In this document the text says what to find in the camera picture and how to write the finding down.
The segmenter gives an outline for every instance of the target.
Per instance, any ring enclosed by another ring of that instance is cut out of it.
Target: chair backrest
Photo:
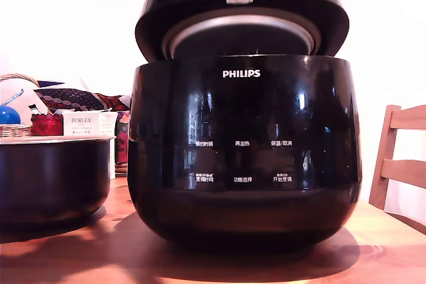
[[[389,180],[426,189],[426,162],[415,160],[393,160],[397,131],[426,130],[426,105],[402,110],[400,106],[386,108],[383,130],[369,202],[384,210]]]

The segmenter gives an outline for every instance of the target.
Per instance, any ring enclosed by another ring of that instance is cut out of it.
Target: white wall
[[[145,63],[134,39],[144,0],[1,0],[0,73],[84,80],[91,91],[130,94]]]
[[[1,72],[83,78],[90,90],[128,94],[134,69],[146,62],[134,40],[143,1],[1,0]],[[353,67],[361,121],[361,197],[368,200],[386,105],[426,104],[426,6],[425,0],[341,1],[351,31],[337,56]],[[425,142],[423,134],[400,132],[395,158],[426,160]],[[386,209],[426,223],[426,191],[391,183]]]

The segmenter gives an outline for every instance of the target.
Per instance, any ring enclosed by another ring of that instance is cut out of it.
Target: white box
[[[115,136],[117,112],[62,111],[64,136]],[[110,141],[110,178],[115,179],[115,141]]]

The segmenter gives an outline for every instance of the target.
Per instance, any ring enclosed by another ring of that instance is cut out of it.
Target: wooden table
[[[112,181],[105,210],[84,228],[2,244],[1,284],[426,283],[426,236],[365,202],[338,234],[284,256],[175,248],[139,219],[124,178]]]

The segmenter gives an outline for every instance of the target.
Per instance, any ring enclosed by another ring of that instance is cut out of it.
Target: blue ball
[[[21,117],[14,108],[0,106],[0,124],[21,124]]]

